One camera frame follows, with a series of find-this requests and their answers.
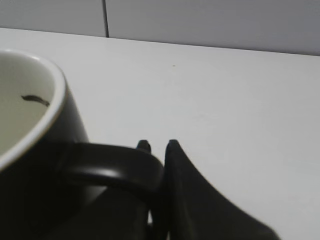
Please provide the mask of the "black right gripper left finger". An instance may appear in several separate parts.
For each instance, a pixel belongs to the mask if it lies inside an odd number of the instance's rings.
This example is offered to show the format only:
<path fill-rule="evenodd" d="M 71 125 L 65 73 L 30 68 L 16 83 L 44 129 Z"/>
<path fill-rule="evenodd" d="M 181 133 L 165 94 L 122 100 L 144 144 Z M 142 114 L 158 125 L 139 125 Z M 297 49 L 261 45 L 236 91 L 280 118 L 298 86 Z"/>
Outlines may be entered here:
<path fill-rule="evenodd" d="M 139 150 L 143 150 L 147 153 L 151 153 L 152 149 L 151 149 L 151 145 L 149 144 L 149 142 L 145 139 L 140 140 L 137 144 L 137 149 Z M 152 220 L 152 216 L 151 213 L 148 213 L 148 223 L 146 225 L 145 228 L 145 239 L 146 240 L 152 240 L 153 239 L 153 220 Z"/>

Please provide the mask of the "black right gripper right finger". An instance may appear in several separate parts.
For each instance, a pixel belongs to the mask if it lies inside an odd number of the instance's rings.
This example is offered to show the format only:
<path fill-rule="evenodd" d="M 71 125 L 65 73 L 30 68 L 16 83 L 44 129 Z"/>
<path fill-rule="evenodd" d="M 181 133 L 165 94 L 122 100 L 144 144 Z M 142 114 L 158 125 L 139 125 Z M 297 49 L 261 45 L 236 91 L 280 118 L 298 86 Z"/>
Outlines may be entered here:
<path fill-rule="evenodd" d="M 179 142 L 165 151 L 172 240 L 278 240 L 269 226 L 219 193 L 192 164 Z"/>

